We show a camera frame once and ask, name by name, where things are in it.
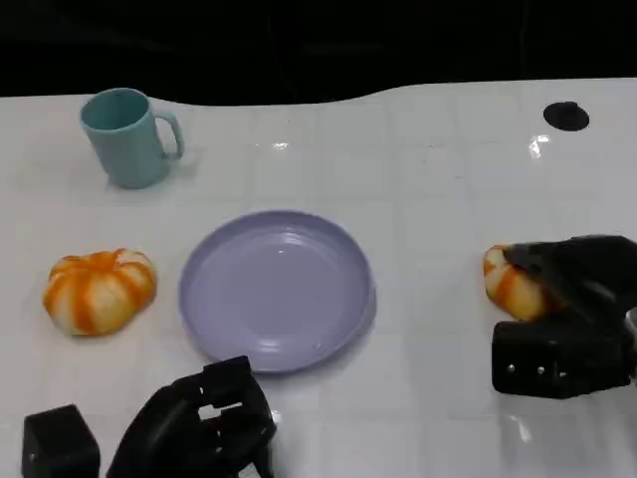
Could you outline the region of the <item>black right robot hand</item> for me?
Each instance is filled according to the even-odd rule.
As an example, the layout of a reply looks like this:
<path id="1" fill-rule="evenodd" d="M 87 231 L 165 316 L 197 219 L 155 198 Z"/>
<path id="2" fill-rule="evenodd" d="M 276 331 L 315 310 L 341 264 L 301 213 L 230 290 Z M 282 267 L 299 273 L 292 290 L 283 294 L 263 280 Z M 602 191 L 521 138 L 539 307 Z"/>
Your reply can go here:
<path id="1" fill-rule="evenodd" d="M 517 243 L 504 255 L 591 325 L 620 329 L 636 308 L 636 243 L 624 236 Z"/>

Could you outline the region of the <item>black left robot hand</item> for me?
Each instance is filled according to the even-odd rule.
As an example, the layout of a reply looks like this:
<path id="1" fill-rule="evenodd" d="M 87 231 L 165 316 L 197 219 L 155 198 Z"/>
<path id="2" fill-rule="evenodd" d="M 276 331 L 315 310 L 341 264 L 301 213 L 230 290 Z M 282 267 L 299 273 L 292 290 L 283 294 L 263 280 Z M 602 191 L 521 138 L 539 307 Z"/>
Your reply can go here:
<path id="1" fill-rule="evenodd" d="M 206 365 L 160 388 L 138 412 L 108 477 L 275 475 L 277 425 L 245 356 Z"/>

